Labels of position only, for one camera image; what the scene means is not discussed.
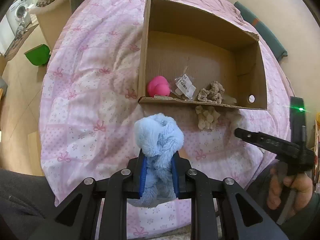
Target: rug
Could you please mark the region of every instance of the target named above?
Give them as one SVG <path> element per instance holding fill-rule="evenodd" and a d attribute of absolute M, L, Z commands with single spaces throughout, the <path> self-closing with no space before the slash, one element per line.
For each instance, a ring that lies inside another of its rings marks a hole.
<path fill-rule="evenodd" d="M 4 54 L 4 58 L 9 61 L 12 60 L 13 57 L 17 54 L 22 44 L 25 42 L 25 40 L 29 37 L 29 35 L 33 32 L 35 28 L 38 27 L 39 24 L 36 24 L 35 26 L 30 27 L 27 29 L 27 31 L 23 34 L 23 36 L 19 39 L 15 38 L 9 48 L 7 49 L 6 53 Z"/>

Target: blue gripper pad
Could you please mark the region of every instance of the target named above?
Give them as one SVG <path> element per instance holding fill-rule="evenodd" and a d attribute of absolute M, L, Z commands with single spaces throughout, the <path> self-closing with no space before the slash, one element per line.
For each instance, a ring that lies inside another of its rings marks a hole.
<path fill-rule="evenodd" d="M 147 176 L 147 158 L 144 156 L 142 161 L 141 172 L 140 172 L 139 197 L 142 197 L 142 194 L 144 192 L 144 187 L 146 184 L 146 176 Z"/>
<path fill-rule="evenodd" d="M 173 182 L 173 190 L 176 194 L 176 197 L 179 197 L 179 182 L 178 182 L 178 173 L 176 169 L 176 163 L 174 161 L 174 158 L 171 159 L 172 163 L 172 182 Z"/>

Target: bed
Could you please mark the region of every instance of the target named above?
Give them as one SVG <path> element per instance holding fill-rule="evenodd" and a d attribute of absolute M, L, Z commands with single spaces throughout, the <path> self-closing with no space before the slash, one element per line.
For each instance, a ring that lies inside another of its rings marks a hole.
<path fill-rule="evenodd" d="M 174 0 L 208 10 L 257 33 L 226 0 Z M 194 109 L 137 103 L 138 66 L 145 0 L 85 0 L 68 20 L 44 78 L 40 106 L 41 165 L 58 205 L 83 179 L 104 179 L 125 168 L 139 150 L 133 124 L 155 113 L 173 117 L 185 134 L 193 168 L 209 177 L 248 186 L 274 155 L 236 139 L 230 115 L 248 130 L 290 138 L 290 86 L 260 38 L 268 111 L 223 113 L 213 132 L 200 131 Z M 156 208 L 127 206 L 127 237 L 153 235 L 190 223 L 190 200 Z"/>

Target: round hole in box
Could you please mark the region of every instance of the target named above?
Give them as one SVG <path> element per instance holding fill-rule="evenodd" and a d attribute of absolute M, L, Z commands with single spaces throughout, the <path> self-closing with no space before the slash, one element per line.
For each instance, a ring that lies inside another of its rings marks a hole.
<path fill-rule="evenodd" d="M 249 97 L 248 97 L 248 101 L 249 101 L 249 103 L 253 103 L 254 102 L 254 95 L 250 95 Z"/>

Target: dark green sleeve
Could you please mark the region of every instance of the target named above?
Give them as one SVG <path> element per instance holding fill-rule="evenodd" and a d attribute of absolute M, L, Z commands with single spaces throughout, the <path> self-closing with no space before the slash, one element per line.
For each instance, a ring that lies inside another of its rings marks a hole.
<path fill-rule="evenodd" d="M 290 240 L 300 240 L 307 233 L 307 231 L 319 230 L 320 225 L 318 225 L 318 228 L 310 226 L 315 217 L 319 216 L 319 211 L 320 195 L 313 193 L 308 205 L 282 224 L 282 231 Z"/>

